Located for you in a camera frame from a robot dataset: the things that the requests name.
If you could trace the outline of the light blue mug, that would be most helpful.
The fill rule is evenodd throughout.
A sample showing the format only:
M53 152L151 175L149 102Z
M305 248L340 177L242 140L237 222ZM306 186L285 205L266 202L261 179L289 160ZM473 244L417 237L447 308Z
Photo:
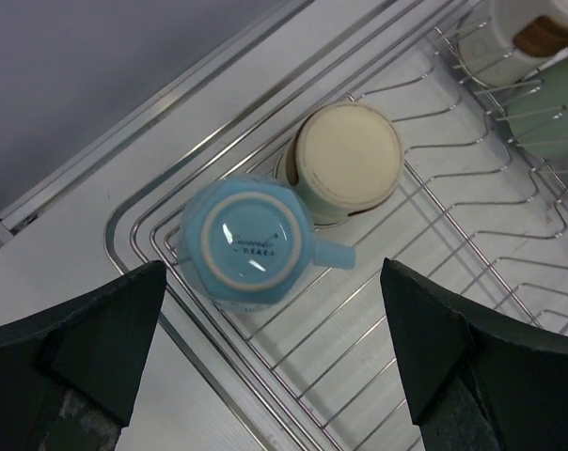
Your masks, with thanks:
M247 174L216 180L186 202L177 261L195 291L250 313L280 303L312 266L351 270L355 249L319 237L290 187Z

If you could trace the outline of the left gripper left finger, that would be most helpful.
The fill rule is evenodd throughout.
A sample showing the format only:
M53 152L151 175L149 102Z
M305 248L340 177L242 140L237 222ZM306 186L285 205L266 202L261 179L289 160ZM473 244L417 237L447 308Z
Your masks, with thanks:
M146 263L0 326L0 450L113 450L132 418L166 291Z

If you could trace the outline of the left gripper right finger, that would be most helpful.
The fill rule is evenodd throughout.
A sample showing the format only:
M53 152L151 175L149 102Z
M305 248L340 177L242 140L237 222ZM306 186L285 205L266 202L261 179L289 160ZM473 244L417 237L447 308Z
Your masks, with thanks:
M398 260L380 285L427 450L568 450L568 336L449 291Z

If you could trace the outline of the mint green cup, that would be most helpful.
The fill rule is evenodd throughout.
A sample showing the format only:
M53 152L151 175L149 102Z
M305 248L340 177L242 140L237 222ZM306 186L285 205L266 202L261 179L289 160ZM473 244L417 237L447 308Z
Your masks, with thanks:
M568 56L535 74L506 107L512 142L547 160L568 155Z

